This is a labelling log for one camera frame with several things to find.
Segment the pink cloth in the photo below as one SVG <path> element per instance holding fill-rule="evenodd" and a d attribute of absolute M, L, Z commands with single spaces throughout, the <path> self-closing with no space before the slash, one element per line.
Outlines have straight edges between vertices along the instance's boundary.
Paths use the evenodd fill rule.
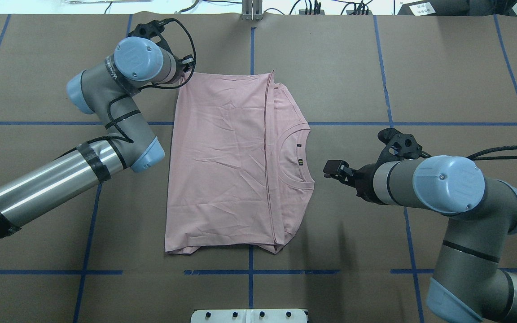
<path fill-rule="evenodd" d="M 179 89 L 167 252 L 254 244 L 277 253 L 296 234 L 314 190 L 310 127 L 273 78 L 195 73 Z"/>

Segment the white mounting plate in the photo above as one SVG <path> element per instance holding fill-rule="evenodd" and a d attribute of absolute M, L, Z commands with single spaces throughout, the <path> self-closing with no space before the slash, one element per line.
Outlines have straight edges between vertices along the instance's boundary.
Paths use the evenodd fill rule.
<path fill-rule="evenodd" d="M 308 315 L 300 309 L 197 310 L 191 315 L 191 323 L 308 323 Z"/>

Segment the white label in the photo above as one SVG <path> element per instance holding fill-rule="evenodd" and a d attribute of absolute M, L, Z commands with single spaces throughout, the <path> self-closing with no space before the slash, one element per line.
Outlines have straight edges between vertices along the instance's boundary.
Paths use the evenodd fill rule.
<path fill-rule="evenodd" d="M 410 6 L 410 10 L 412 10 L 414 16 L 424 16 L 436 12 L 430 2 L 425 2 L 424 4 L 414 4 L 413 6 Z"/>

